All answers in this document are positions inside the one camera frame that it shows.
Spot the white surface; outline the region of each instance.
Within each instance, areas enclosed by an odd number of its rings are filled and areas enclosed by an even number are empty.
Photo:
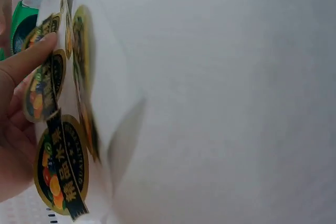
[[[148,106],[124,223],[336,219],[336,0],[102,0]]]

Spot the gold border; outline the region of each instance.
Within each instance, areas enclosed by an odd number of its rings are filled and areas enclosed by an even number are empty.
[[[58,102],[58,99],[62,93],[63,89],[63,84],[64,84],[64,79],[65,79],[65,74],[67,72],[67,58],[65,56],[65,52],[63,49],[58,49],[52,53],[52,56],[54,55],[61,55],[62,60],[63,60],[63,73],[62,73],[62,79],[61,79],[61,85],[59,87],[58,93],[56,94],[56,101]]]
[[[37,27],[35,27],[32,31],[30,31],[30,33],[28,34],[28,36],[26,37],[25,41],[23,42],[21,46],[21,51],[24,51],[28,48],[29,41],[34,35],[34,33],[36,32],[36,30],[37,30]]]
[[[62,115],[61,119],[62,119],[63,122],[70,123],[75,128],[75,130],[76,130],[76,132],[79,136],[79,142],[80,142],[81,147],[82,147],[83,159],[84,159],[84,169],[85,169],[83,189],[80,192],[80,196],[81,196],[82,200],[85,201],[86,196],[88,194],[88,188],[89,188],[89,158],[88,158],[88,153],[87,153],[87,150],[86,150],[86,145],[83,143],[84,138],[85,138],[85,133],[83,131],[83,128],[81,128],[80,124],[76,120],[76,118],[74,118],[72,115]],[[47,128],[44,130],[44,132],[43,132],[43,134],[40,138],[40,141],[38,142],[38,145],[37,145],[37,154],[36,154],[36,158],[35,158],[35,161],[34,161],[34,183],[35,183],[37,192],[38,192],[39,196],[41,197],[42,201],[52,211],[54,211],[54,212],[56,212],[60,215],[70,215],[68,209],[61,211],[58,208],[52,206],[52,203],[50,202],[50,200],[48,200],[47,197],[44,195],[44,193],[41,189],[41,186],[39,184],[39,181],[38,181],[38,175],[37,175],[37,172],[38,172],[37,167],[38,167],[38,161],[39,161],[38,156],[39,156],[42,144],[43,144],[42,137],[45,134],[48,134],[48,129]]]

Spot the white plastic basket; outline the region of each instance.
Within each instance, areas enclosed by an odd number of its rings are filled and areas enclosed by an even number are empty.
[[[59,223],[38,196],[35,186],[0,204],[0,224]]]

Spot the label sticker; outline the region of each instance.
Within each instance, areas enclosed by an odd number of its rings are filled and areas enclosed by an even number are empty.
[[[25,41],[22,44],[21,50],[25,50],[31,47],[34,43],[40,41],[44,36],[46,36],[50,32],[58,32],[61,23],[61,14],[58,13],[56,15],[49,16],[46,20],[42,22],[42,25],[37,26],[33,29]]]
[[[98,134],[92,116],[90,103],[90,52],[88,40],[89,13],[84,6],[80,6],[74,16],[73,27],[73,75],[76,86],[77,105],[80,123],[84,126],[88,140],[88,149],[96,160],[99,157]]]
[[[57,99],[62,91],[65,73],[66,58],[62,49],[53,52],[37,68],[24,96],[23,111],[28,120],[43,121],[57,110]]]
[[[60,110],[47,124],[34,163],[35,185],[51,210],[76,220],[88,213],[84,203],[89,185],[85,135],[77,120],[61,116]]]

